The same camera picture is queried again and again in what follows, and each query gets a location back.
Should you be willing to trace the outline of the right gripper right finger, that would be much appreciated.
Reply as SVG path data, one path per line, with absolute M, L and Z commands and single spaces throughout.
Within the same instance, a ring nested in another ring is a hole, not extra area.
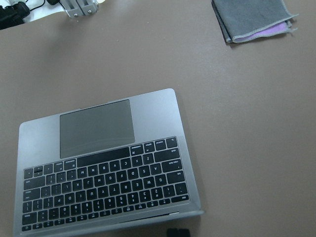
M 190 237 L 189 229 L 178 229 L 178 237 Z

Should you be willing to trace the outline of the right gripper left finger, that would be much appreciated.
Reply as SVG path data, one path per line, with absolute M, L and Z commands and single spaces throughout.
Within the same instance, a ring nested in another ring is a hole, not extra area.
M 178 229 L 177 228 L 167 229 L 166 236 L 167 237 L 178 237 Z

